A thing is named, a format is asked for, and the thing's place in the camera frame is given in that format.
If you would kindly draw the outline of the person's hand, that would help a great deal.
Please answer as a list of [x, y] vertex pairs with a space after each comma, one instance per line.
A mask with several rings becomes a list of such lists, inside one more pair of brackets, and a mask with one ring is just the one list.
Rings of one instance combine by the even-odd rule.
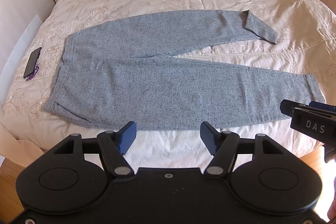
[[327, 212], [327, 217], [329, 220], [334, 219], [336, 216], [336, 196], [334, 196], [333, 202]]

